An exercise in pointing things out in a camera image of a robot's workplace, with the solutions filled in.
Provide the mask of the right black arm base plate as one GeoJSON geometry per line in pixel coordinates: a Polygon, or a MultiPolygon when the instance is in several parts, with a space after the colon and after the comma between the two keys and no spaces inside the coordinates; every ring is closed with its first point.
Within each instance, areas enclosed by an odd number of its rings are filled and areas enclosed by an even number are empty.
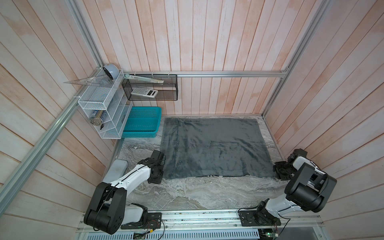
{"type": "Polygon", "coordinates": [[[244,210],[238,211],[238,215],[243,227],[262,227],[262,226],[280,226],[279,218],[271,215],[266,210],[244,210]]]}

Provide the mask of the zebra and grey plush pillowcase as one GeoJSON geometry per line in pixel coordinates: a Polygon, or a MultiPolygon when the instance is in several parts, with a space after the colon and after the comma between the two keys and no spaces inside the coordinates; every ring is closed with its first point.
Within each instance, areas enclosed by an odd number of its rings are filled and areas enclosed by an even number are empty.
{"type": "Polygon", "coordinates": [[[164,178],[273,177],[257,120],[166,118],[160,146],[164,178]]]}

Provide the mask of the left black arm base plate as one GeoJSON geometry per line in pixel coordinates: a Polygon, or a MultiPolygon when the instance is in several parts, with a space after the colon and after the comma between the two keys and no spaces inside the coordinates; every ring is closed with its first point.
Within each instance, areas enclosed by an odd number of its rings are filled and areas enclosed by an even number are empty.
{"type": "Polygon", "coordinates": [[[143,213],[141,219],[136,223],[121,225],[122,230],[156,230],[162,227],[162,213],[143,213]]]}

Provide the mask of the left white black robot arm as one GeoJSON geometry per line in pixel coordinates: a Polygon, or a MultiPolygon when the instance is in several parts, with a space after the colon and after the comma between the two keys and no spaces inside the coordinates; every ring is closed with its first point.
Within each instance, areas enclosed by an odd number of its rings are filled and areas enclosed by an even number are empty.
{"type": "Polygon", "coordinates": [[[97,185],[84,224],[113,235],[121,226],[128,229],[147,229],[146,234],[161,227],[161,214],[148,214],[148,208],[140,204],[127,205],[127,196],[143,182],[160,184],[164,173],[164,153],[154,150],[125,175],[114,181],[97,185]]]}

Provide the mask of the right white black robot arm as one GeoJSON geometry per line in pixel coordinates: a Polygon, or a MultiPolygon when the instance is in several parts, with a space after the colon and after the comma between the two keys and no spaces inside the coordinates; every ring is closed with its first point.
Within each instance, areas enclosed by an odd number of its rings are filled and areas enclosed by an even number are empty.
{"type": "Polygon", "coordinates": [[[293,176],[286,185],[284,194],[260,202],[254,213],[258,225],[278,224],[288,213],[318,213],[325,207],[337,180],[308,159],[307,154],[303,149],[295,149],[288,157],[286,166],[294,170],[293,176]]]}

